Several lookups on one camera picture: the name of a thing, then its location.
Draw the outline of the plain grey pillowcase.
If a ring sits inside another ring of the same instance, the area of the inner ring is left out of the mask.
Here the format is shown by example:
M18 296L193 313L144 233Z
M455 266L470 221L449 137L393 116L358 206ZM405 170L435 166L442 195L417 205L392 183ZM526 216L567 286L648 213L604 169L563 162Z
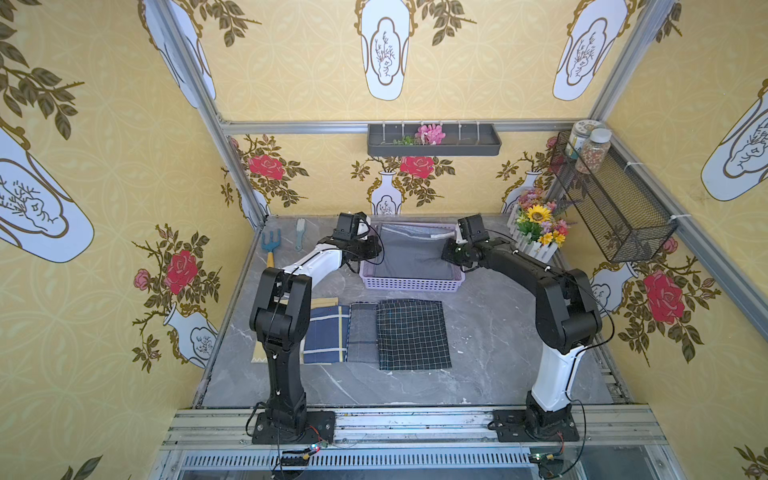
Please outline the plain grey pillowcase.
M378 227L383 241L382 260L373 276L417 280L453 280L454 269L442 259L445 243L455 237L452 229L386 223Z

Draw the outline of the black grid pillowcase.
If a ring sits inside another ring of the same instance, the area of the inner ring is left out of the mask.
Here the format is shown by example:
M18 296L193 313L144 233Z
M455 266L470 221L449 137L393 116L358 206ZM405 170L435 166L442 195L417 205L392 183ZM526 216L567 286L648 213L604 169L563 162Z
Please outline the black grid pillowcase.
M452 367L443 304L387 299L376 305L379 369L442 370Z

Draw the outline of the grey checked pillowcase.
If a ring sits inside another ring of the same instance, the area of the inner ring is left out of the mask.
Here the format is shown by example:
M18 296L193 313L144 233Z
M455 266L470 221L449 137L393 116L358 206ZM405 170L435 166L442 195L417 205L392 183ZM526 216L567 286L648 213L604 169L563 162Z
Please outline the grey checked pillowcase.
M350 307L347 361L377 365L377 304L355 303Z

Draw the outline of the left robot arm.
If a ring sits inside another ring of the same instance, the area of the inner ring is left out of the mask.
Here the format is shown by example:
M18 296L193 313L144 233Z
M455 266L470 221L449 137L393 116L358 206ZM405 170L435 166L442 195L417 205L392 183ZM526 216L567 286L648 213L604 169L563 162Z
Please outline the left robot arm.
M263 270L249 325L268 366L270 394L264 416L278 432L301 435L308 426L300 344L310 326L313 285L347 263L374 260L383 252L365 213L341 213L332 234L304 257L285 268Z

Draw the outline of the tan folded pillowcase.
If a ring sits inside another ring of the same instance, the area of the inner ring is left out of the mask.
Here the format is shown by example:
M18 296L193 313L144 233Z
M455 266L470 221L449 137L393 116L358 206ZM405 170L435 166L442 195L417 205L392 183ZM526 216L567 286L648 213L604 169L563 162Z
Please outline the tan folded pillowcase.
M337 307L339 300L337 297L330 298L315 298L311 300L311 309ZM267 360L265 351L259 342L256 342L254 346L253 355L251 358L252 363L265 363Z

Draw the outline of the light blue small brush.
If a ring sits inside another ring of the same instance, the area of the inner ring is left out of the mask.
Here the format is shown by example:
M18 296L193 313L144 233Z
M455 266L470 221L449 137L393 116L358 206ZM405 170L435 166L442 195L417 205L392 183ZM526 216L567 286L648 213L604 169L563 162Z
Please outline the light blue small brush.
M296 251L303 250L303 239L304 239L305 232L306 232L306 220L304 218L299 218L296 222L296 228L295 228L294 247Z

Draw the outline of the blue yellow garden fork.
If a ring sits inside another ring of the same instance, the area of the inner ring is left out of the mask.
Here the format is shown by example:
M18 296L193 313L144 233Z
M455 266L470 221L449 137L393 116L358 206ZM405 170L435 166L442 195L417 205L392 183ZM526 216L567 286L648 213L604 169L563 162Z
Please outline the blue yellow garden fork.
M282 234L280 229L270 230L261 234L261 247L266 253L266 266L275 267L275 250L281 245Z

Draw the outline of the pink artificial flower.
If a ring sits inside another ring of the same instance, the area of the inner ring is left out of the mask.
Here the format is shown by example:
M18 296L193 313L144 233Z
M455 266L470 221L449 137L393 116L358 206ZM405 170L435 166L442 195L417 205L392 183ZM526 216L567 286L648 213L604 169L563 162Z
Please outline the pink artificial flower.
M446 137L443 126L440 124L421 125L416 134L415 142L420 145L440 145Z

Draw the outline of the glass jar front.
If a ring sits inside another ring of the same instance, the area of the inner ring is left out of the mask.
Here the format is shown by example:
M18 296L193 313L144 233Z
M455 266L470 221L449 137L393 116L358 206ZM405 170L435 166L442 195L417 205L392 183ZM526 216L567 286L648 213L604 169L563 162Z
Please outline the glass jar front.
M611 138L611 130L607 128L594 129L579 151L576 170L583 174L596 173L607 156L611 146Z

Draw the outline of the glass jar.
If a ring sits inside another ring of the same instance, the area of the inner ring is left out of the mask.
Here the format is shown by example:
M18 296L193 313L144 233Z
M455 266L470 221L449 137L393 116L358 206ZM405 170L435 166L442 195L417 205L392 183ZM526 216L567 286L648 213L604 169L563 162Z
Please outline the glass jar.
M597 120L583 119L577 121L570 132L564 152L569 158L576 159L583 144L590 138L593 130L603 128L604 124Z
M579 151L576 170L583 174L596 173L607 156L611 146L611 138L611 130L607 128L594 129Z

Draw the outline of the glass jar back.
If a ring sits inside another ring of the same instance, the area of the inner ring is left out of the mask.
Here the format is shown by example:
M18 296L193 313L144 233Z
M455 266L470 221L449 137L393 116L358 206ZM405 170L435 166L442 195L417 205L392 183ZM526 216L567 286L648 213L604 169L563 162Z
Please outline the glass jar back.
M564 152L569 158L576 159L583 144L590 138L593 130L603 128L604 124L597 120L583 119L577 121L570 132Z

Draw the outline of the grey wall tray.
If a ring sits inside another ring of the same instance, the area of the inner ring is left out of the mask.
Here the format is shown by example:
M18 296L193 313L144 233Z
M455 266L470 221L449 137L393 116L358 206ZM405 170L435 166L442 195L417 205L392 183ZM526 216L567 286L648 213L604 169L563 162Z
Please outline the grey wall tray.
M492 123L369 123L367 153L373 157L482 157L500 154Z

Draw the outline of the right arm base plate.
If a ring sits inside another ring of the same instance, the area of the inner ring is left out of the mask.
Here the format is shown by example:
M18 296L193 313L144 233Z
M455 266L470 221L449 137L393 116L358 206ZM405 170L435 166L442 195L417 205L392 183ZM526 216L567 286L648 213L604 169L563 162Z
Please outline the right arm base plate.
M487 428L499 442L573 442L580 439L568 408L556 412L494 410Z

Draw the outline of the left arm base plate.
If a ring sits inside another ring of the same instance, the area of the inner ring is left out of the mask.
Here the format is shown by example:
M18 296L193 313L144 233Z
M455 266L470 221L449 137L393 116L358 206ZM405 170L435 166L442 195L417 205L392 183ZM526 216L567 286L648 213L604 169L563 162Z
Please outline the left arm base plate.
M254 445L310 445L322 441L332 443L335 435L336 415L333 411L309 411L306 425L296 431L278 427L265 412L246 422L246 434Z

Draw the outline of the aluminium rail frame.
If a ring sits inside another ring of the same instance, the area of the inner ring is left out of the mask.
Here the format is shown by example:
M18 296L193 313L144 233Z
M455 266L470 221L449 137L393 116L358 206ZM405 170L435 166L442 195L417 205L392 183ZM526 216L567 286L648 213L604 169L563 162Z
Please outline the aluminium rail frame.
M684 473L645 405L577 408L580 439L499 442L487 428L494 410L515 406L379 406L314 408L336 415L334 441L254 445L250 409L176 413L151 470L154 479L192 471L241 478L248 471L289 478L320 471L520 469L534 478L680 479Z

